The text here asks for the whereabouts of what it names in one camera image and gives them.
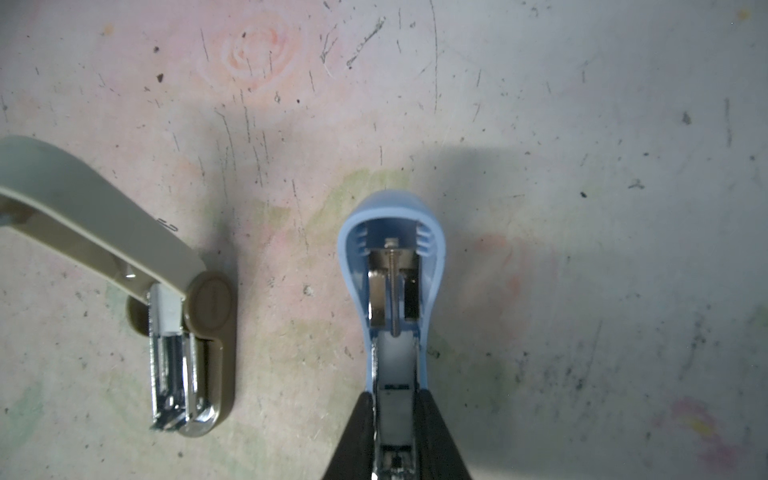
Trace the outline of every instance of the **stapler anvil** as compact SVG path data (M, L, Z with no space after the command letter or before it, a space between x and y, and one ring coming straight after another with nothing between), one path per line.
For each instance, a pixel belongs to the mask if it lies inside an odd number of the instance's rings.
M470 478L427 384L429 319L445 268L440 224L415 195L384 190L349 216L337 247L368 360L324 480Z
M67 152L0 139L0 226L86 266L128 293L150 340L152 428L209 432L234 401L237 291L191 248Z

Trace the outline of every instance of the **yellow spot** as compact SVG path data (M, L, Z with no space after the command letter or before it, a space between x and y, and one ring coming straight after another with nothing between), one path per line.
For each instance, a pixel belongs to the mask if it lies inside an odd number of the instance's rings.
M683 423L688 425L691 430L701 435L701 438L703 439L711 439L715 435L715 428L702 419L689 417L684 419Z

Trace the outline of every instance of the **scratched white surface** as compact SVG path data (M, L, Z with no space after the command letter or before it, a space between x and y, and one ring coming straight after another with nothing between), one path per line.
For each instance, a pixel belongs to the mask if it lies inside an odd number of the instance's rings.
M241 301L230 418L158 435L124 296L0 230L0 478L319 478L365 365L336 233L384 187L449 239L429 371L475 478L765 478L767 26L757 0L5 0L0 134L82 158Z

